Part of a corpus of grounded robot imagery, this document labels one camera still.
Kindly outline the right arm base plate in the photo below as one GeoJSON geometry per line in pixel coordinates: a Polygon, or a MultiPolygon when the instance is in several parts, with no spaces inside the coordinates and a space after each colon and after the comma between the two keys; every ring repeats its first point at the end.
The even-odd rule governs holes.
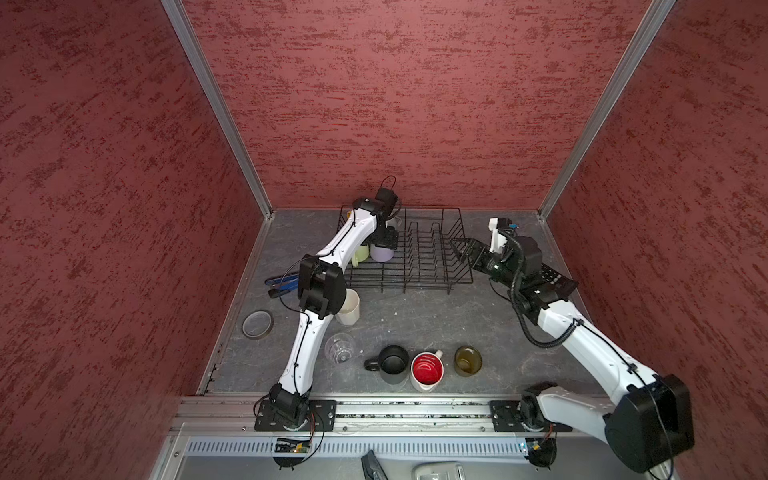
{"type": "Polygon", "coordinates": [[[544,421],[541,428],[526,426],[522,421],[519,400],[492,400],[489,402],[490,418],[497,433],[532,433],[546,434],[570,433],[573,428],[563,424],[544,421]]]}

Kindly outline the pale green mug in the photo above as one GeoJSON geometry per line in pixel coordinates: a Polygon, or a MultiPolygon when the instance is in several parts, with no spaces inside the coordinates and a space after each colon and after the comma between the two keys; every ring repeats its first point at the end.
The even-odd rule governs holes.
{"type": "Polygon", "coordinates": [[[352,258],[351,258],[351,264],[354,268],[358,267],[362,262],[367,260],[370,256],[370,247],[368,245],[361,245],[359,246],[352,258]]]}

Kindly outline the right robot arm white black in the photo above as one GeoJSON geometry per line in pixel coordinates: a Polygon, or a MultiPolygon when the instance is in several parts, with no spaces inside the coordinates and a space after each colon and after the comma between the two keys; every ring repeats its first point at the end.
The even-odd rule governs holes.
{"type": "Polygon", "coordinates": [[[691,395],[674,375],[661,376],[609,339],[570,296],[574,280],[543,261],[537,242],[511,227],[485,244],[451,243],[459,261],[506,287],[525,338],[542,349],[564,347],[605,392],[604,402],[543,381],[521,395],[517,417],[528,431],[565,425],[606,443],[629,469],[645,473],[695,445],[691,395]]]}

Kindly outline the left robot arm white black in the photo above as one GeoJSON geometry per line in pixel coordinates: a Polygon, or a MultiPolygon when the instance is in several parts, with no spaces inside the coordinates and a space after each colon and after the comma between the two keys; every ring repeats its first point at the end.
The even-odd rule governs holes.
{"type": "Polygon", "coordinates": [[[398,233],[387,222],[399,207],[394,187],[381,185],[373,197],[352,203],[349,218],[326,246],[298,262],[298,330],[286,367],[264,397],[283,426],[297,430],[310,416],[313,372],[322,340],[347,297],[345,269],[364,243],[387,247],[397,243],[398,233]]]}

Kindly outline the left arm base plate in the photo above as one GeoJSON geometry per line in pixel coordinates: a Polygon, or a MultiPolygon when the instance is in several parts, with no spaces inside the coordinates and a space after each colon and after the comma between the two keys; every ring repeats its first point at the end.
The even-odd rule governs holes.
{"type": "Polygon", "coordinates": [[[335,400],[303,402],[296,415],[284,413],[268,400],[261,402],[256,411],[253,430],[256,432],[308,432],[332,431],[335,423],[335,400]]]}

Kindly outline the lilac plastic cup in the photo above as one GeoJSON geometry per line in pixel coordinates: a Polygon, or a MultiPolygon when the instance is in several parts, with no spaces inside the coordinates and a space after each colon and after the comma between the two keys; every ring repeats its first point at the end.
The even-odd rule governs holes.
{"type": "Polygon", "coordinates": [[[394,258],[395,250],[392,248],[379,247],[371,245],[369,248],[370,258],[379,263],[386,263],[394,258]]]}

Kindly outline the red inside white mug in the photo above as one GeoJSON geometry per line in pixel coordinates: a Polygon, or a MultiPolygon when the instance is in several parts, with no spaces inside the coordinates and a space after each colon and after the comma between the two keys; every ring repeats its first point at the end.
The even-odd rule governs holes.
{"type": "Polygon", "coordinates": [[[442,381],[445,373],[442,357],[442,350],[424,351],[411,361],[410,380],[417,391],[430,393],[442,381]]]}

